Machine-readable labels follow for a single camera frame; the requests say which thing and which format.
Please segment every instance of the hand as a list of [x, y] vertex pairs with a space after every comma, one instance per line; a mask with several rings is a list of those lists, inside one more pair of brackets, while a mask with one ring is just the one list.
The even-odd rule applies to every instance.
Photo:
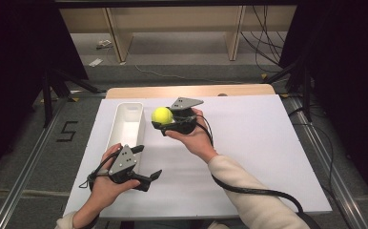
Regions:
[[[113, 145], [104, 153], [101, 161], [110, 154], [116, 152], [122, 146], [120, 143]], [[102, 169], [110, 169], [112, 160], [104, 164]], [[97, 177], [92, 187], [92, 193], [83, 207], [73, 217], [73, 228], [80, 228], [92, 222], [100, 212], [113, 204], [116, 198], [123, 192], [138, 186], [140, 182], [136, 179], [128, 180], [122, 184], [116, 184], [108, 177]]]
[[[205, 120], [202, 118], [202, 111], [195, 108], [193, 108], [193, 111], [197, 115], [196, 122], [207, 128]], [[173, 139], [181, 141], [191, 153], [199, 156], [206, 163], [214, 156], [217, 156], [217, 152], [212, 146], [208, 135], [198, 126], [188, 135], [183, 135], [176, 131], [166, 131], [165, 134]]]

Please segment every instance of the white plastic container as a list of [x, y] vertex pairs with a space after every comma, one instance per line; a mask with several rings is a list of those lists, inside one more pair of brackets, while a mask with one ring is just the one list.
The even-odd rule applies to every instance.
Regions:
[[[116, 108], [107, 149], [116, 143], [129, 145], [131, 148], [143, 144], [145, 126], [142, 103], [120, 103]], [[135, 154], [136, 165], [133, 170], [136, 173], [139, 173], [141, 154]]]

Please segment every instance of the tennis ball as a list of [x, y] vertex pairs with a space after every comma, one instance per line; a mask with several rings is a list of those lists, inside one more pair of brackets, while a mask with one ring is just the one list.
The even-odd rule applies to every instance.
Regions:
[[173, 121], [173, 114], [168, 108], [159, 107], [152, 112], [152, 121], [161, 124], [169, 124]]

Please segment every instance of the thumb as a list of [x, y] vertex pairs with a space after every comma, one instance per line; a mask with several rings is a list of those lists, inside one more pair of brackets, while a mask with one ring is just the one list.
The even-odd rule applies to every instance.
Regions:
[[140, 184], [139, 180], [137, 179], [130, 179], [126, 181], [125, 183], [122, 183], [119, 185], [119, 187], [122, 189], [122, 192], [128, 191]]
[[181, 133], [175, 132], [175, 131], [166, 131], [165, 134], [171, 137], [172, 139], [176, 139], [176, 140], [179, 140], [181, 136]]

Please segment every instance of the white tabletop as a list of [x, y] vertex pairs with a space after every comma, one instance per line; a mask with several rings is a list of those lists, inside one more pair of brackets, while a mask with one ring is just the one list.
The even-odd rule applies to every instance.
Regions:
[[[277, 95], [192, 97], [212, 127], [216, 150], [237, 160], [270, 189], [294, 196], [307, 213], [332, 209], [300, 145]], [[90, 194], [78, 186], [94, 170], [107, 148], [118, 104], [144, 105], [145, 149], [139, 174], [148, 177], [160, 169], [160, 178], [148, 192], [130, 190], [101, 213], [107, 219], [217, 219], [237, 216], [223, 190], [211, 178], [207, 165], [190, 154], [181, 142], [153, 128], [151, 113], [169, 107], [176, 98], [104, 99], [101, 102], [86, 152], [72, 187], [65, 214], [78, 210]], [[296, 211], [295, 205], [283, 200]]]

